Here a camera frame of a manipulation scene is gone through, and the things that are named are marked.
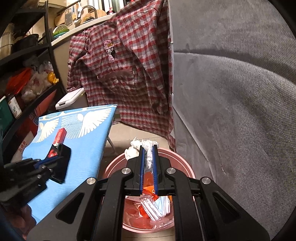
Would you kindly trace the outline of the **person's left hand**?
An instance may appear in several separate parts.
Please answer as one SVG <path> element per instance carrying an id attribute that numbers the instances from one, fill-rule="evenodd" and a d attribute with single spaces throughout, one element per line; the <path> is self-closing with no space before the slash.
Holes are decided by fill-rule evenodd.
<path id="1" fill-rule="evenodd" d="M 37 224 L 36 220 L 32 216 L 32 209 L 27 204 L 18 211 L 10 212 L 9 221 L 14 228 L 21 232 L 24 240 L 27 240 L 29 232 Z"/>

